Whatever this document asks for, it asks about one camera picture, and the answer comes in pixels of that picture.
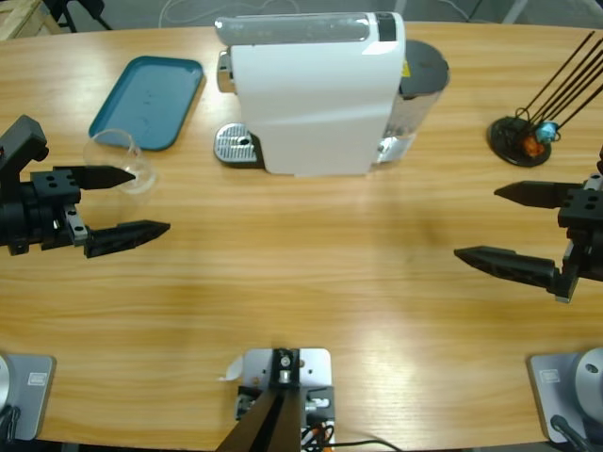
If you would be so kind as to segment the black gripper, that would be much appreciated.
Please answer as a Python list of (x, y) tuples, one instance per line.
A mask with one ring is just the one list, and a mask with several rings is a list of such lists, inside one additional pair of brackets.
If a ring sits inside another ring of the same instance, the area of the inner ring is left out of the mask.
[[(559, 226), (602, 225), (602, 192), (584, 184), (521, 181), (498, 188), (494, 194), (528, 207), (558, 208)], [(602, 280), (602, 228), (570, 228), (567, 237), (573, 247), (566, 270), (550, 259), (488, 246), (457, 249), (454, 255), (493, 277), (541, 287), (557, 301), (570, 301), (579, 277)]]
[(75, 207), (82, 190), (109, 189), (135, 179), (125, 169), (105, 165), (32, 172), (32, 186), (20, 186), (16, 198), (1, 198), (1, 245), (11, 255), (26, 254), (31, 245), (41, 250), (84, 246), (85, 256), (94, 258), (155, 240), (171, 228), (169, 223), (139, 220), (88, 234)]

